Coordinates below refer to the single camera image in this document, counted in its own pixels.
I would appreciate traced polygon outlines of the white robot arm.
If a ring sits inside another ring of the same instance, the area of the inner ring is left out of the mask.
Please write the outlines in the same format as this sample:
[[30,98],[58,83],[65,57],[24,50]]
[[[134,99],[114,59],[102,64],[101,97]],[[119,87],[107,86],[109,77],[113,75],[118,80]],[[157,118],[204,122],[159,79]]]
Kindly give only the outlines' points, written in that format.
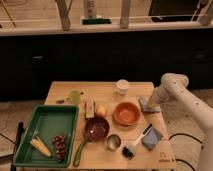
[[170,96],[175,97],[205,133],[197,171],[213,171],[213,108],[192,94],[187,89],[188,84],[186,75],[165,73],[161,77],[161,84],[153,90],[148,106],[155,107]]

